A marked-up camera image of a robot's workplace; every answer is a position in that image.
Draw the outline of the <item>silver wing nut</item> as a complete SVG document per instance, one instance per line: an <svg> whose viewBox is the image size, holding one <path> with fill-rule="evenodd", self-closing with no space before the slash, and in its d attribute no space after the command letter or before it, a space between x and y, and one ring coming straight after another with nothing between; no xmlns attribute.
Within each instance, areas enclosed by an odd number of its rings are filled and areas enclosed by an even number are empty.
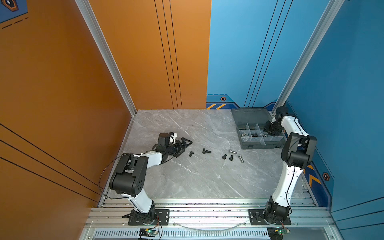
<svg viewBox="0 0 384 240"><path fill-rule="evenodd" d="M252 134L250 134L249 132L247 131L242 131L241 133L241 137L242 137L242 141L243 142L248 142L251 140L252 138Z"/></svg>

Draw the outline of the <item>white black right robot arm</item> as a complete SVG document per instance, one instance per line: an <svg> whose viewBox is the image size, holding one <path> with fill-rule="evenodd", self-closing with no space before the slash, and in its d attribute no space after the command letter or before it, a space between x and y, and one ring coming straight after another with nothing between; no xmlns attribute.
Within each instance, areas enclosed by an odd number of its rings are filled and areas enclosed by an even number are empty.
<svg viewBox="0 0 384 240"><path fill-rule="evenodd" d="M299 176L312 163L317 138L309 135L285 106L276 109L275 117L266 122L264 130L274 137L282 131L288 136L281 152L282 174L263 212L265 221L274 225L286 221L293 212L291 197Z"/></svg>

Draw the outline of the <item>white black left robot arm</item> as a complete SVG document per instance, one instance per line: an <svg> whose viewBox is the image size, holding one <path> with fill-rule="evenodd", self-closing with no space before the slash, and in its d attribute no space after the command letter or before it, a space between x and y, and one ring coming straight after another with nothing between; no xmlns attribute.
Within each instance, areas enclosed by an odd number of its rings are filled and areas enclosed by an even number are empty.
<svg viewBox="0 0 384 240"><path fill-rule="evenodd" d="M178 158L193 142L186 138L177 139L174 132L160 133L158 142L150 151L142 154L124 153L112 174L109 187L128 199L134 209L124 218L133 224L150 225L156 221L155 203L144 190L147 169L165 164L171 158Z"/></svg>

